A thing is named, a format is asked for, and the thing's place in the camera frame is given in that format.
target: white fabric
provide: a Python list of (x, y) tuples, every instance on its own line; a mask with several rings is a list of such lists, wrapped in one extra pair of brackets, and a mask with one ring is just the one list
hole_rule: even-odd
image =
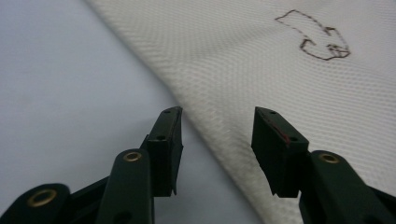
[(265, 223), (302, 221), (297, 199), (271, 195), (250, 149), (256, 105), (396, 195), (395, 1), (89, 1), (169, 86)]

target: cloth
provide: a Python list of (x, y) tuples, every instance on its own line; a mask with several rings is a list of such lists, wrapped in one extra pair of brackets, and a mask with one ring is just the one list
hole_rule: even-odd
[(297, 199), (272, 196), (250, 148), (255, 106), (396, 195), (395, 1), (88, 1), (170, 88), (265, 223), (302, 220)]

